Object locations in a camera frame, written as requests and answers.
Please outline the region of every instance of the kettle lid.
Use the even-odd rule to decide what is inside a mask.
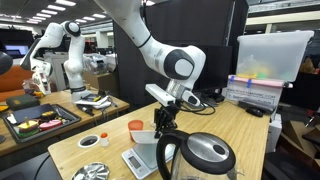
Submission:
[[[181,154],[194,168],[209,174],[226,174],[236,163],[231,147],[209,133],[193,133],[181,146]]]

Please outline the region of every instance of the kettle handle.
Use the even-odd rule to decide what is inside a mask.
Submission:
[[[168,167],[166,165],[166,157],[165,157],[165,150],[168,144],[174,144],[175,145],[175,151],[173,160],[175,158],[176,152],[180,147],[180,144],[183,140],[187,139],[189,137],[188,133],[185,133],[183,131],[174,130],[170,132],[165,132],[159,139],[158,145],[157,145],[157,151],[156,151],[156,157],[157,157],[157,164],[159,172],[162,176],[162,179],[170,179],[171,174],[169,173]]]

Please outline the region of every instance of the orange cup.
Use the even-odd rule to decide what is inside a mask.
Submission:
[[[130,139],[133,141],[131,130],[142,130],[143,129],[143,121],[141,120],[132,120],[128,123]]]

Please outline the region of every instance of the black tray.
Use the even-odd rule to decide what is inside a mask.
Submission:
[[[17,143],[23,143],[23,142],[31,141],[31,140],[36,139],[38,137],[41,137],[41,136],[43,136],[45,134],[49,134],[52,131],[64,128],[66,126],[69,126],[70,124],[76,123],[76,122],[81,120],[81,118],[79,116],[73,114],[72,112],[66,110],[65,108],[61,107],[58,104],[51,104],[51,106],[52,106],[53,110],[56,113],[58,113],[58,115],[60,117],[66,119],[67,121],[64,124],[60,125],[60,126],[57,126],[55,128],[52,128],[52,129],[49,129],[49,130],[46,130],[46,131],[39,131],[38,133],[36,133],[36,134],[34,134],[32,136],[29,136],[29,137],[20,137],[18,135],[18,127],[17,127],[17,125],[11,124],[10,121],[8,121],[8,119],[7,119],[8,114],[3,115],[2,119],[3,119],[4,123],[5,123],[5,125],[7,126],[7,128],[9,129],[11,135],[13,136],[13,139]]]

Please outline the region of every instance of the desk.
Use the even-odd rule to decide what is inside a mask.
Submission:
[[[118,105],[118,107],[115,108],[112,106],[112,107],[109,107],[108,109],[106,109],[105,111],[107,112],[108,115],[112,115],[112,114],[124,111],[129,108],[128,103],[121,101],[120,99],[117,99],[115,97],[112,97],[112,99]],[[71,102],[71,95],[69,92],[65,92],[65,91],[54,92],[54,93],[51,93],[51,94],[47,95],[46,97],[42,98],[40,101],[41,101],[41,104],[45,104],[45,103],[59,104],[60,106],[69,110],[70,112],[73,112],[73,113],[77,114],[78,116],[80,116],[81,120],[77,123],[70,124],[69,126],[66,126],[64,128],[57,129],[56,131],[53,131],[52,133],[43,135],[43,136],[41,136],[37,139],[34,139],[30,142],[25,142],[25,143],[20,143],[20,144],[17,144],[15,142],[15,140],[11,136],[9,130],[7,129],[6,125],[4,124],[3,120],[0,120],[0,134],[5,135],[7,137],[6,140],[2,144],[0,144],[0,157],[4,156],[6,154],[9,154],[13,151],[19,150],[21,148],[35,144],[37,142],[40,142],[42,140],[51,138],[53,136],[60,135],[62,133],[65,133],[65,132],[70,131],[72,129],[75,129],[77,127],[83,126],[85,124],[92,123],[92,122],[94,122],[95,119],[102,117],[102,113],[98,110],[94,110],[94,112],[93,112],[95,114],[94,117],[80,111],[75,106],[75,104],[73,104]]]
[[[92,162],[106,164],[110,169],[110,179],[135,179],[121,157],[122,152],[134,145],[129,138],[127,124],[130,120],[141,119],[144,129],[154,129],[150,121],[153,121],[154,109],[159,107],[158,103],[151,104],[49,146],[49,153],[62,179],[70,179],[77,170]],[[270,116],[257,118],[230,102],[220,103],[216,113],[210,116],[179,112],[176,117],[180,130],[208,132],[224,139],[235,152],[238,169],[245,173],[245,176],[238,175],[238,179],[261,179],[269,120]],[[109,134],[110,144],[107,147],[96,144],[83,149],[77,146],[82,137],[102,132]],[[146,179],[161,179],[161,176],[157,170]]]

